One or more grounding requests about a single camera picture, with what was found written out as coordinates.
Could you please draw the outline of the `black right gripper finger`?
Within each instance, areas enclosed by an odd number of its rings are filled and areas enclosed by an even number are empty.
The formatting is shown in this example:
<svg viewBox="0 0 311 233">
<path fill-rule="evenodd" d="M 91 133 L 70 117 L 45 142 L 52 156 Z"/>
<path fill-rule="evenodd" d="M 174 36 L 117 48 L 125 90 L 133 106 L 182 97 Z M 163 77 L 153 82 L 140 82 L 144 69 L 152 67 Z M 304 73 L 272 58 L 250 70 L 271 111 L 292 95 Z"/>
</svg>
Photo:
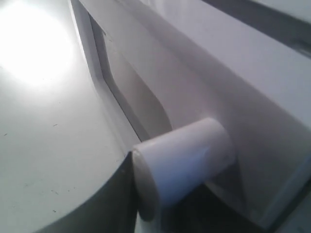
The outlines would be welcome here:
<svg viewBox="0 0 311 233">
<path fill-rule="evenodd" d="M 85 203 L 39 233 L 133 233 L 136 227 L 136 188 L 132 153 L 111 178 Z"/>
</svg>

